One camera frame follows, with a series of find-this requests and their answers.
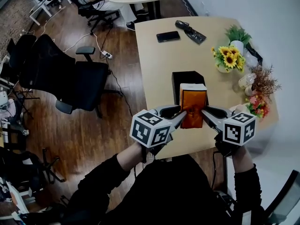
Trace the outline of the person's left forearm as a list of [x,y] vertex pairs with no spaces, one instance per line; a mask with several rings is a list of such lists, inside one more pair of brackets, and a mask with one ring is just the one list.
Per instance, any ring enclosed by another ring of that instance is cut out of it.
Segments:
[[71,196],[64,222],[98,222],[108,209],[111,191],[128,177],[131,169],[142,162],[146,155],[146,148],[135,142],[94,168],[79,182],[77,190]]

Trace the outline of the person's right forearm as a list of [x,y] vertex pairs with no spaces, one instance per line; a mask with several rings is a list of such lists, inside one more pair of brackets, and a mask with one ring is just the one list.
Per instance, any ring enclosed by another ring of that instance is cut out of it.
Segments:
[[232,155],[237,209],[248,212],[261,206],[261,185],[256,165],[246,147]]

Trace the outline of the white mug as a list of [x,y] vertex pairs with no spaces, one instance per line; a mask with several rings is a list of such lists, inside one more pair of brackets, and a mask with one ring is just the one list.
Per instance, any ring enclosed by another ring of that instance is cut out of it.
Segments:
[[249,109],[247,108],[248,103],[239,104],[236,106],[231,107],[229,110],[234,114],[238,113],[250,113]]

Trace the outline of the black smartphone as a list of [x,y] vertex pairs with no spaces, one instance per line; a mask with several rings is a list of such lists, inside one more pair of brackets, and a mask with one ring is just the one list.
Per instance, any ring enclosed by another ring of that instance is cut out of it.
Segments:
[[179,35],[178,31],[159,33],[156,36],[157,36],[157,41],[159,43],[180,40],[180,35]]

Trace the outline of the red and orange flower pot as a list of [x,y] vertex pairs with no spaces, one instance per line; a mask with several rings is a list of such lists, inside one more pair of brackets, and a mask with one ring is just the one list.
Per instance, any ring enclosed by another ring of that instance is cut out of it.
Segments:
[[267,99],[262,95],[252,95],[246,98],[247,104],[246,108],[250,111],[251,114],[262,119],[265,118],[270,112],[269,104]]

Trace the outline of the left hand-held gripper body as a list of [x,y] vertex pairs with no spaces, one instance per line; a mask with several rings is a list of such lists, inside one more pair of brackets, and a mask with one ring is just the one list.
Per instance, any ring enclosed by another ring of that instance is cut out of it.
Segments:
[[158,115],[158,108],[141,110],[132,118],[130,137],[156,156],[173,140],[171,119]]

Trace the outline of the sunflower bouquet in pot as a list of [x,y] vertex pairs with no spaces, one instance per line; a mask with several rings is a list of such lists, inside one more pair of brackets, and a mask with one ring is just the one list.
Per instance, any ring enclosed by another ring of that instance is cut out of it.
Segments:
[[244,72],[246,59],[235,46],[220,46],[218,49],[211,48],[215,66],[220,72],[230,73],[232,70]]

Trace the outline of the black tissue box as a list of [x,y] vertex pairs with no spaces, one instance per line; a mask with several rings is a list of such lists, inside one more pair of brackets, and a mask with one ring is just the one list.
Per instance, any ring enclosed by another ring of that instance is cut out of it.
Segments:
[[196,71],[172,72],[172,89],[174,104],[180,104],[180,84],[203,84],[205,86],[204,77]]

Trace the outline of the black plastic bag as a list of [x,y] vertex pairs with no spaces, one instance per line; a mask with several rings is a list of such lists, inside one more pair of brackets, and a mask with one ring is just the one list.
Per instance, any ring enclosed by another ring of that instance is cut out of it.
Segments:
[[205,41],[207,38],[205,35],[201,34],[200,32],[194,30],[192,27],[189,26],[189,23],[177,20],[175,22],[175,26],[185,32],[185,34],[195,43],[200,45],[202,42]]

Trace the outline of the black tray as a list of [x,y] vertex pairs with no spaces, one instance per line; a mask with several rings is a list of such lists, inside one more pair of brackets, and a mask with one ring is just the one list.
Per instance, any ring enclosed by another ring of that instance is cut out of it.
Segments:
[[251,46],[249,42],[245,45],[245,48],[250,52],[252,56],[257,58],[258,64],[262,66],[263,65],[262,56]]

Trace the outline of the orange tissues pack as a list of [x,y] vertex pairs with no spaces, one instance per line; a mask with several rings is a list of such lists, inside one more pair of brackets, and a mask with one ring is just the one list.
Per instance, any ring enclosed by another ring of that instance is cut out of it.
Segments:
[[207,88],[203,83],[180,84],[180,106],[187,114],[181,124],[182,129],[202,128],[202,109],[207,103]]

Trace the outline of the clear glass jar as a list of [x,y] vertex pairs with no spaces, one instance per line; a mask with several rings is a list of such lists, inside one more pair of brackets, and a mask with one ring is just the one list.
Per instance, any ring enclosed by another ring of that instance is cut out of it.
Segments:
[[256,74],[255,73],[249,73],[244,75],[241,79],[239,79],[239,87],[242,89],[247,88],[248,86],[251,86],[256,79]]

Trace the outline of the white desk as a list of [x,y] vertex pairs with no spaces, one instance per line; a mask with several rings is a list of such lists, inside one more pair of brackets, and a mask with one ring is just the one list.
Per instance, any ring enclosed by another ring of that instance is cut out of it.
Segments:
[[52,18],[52,14],[50,12],[50,9],[48,7],[48,4],[51,2],[58,2],[61,3],[61,0],[38,0],[38,3],[30,10],[29,12],[29,18],[37,25],[40,26],[41,24],[36,20],[38,11],[43,10],[46,12],[46,14],[49,16],[49,18]]

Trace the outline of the person's body in black clothing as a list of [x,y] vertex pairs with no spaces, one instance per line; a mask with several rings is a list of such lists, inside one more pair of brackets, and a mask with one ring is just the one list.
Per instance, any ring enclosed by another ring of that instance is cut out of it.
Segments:
[[101,225],[234,225],[190,155],[155,160]]

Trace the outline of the large black office chair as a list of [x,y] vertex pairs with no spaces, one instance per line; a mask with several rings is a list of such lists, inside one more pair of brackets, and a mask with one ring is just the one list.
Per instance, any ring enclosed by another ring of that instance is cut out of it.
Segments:
[[95,50],[93,46],[79,47],[75,53],[86,60],[76,61],[44,34],[30,48],[21,66],[19,83],[23,88],[54,95],[55,106],[63,113],[71,114],[75,109],[95,110],[101,118],[98,106],[102,94],[121,92],[105,89],[111,71],[107,64],[92,61]]

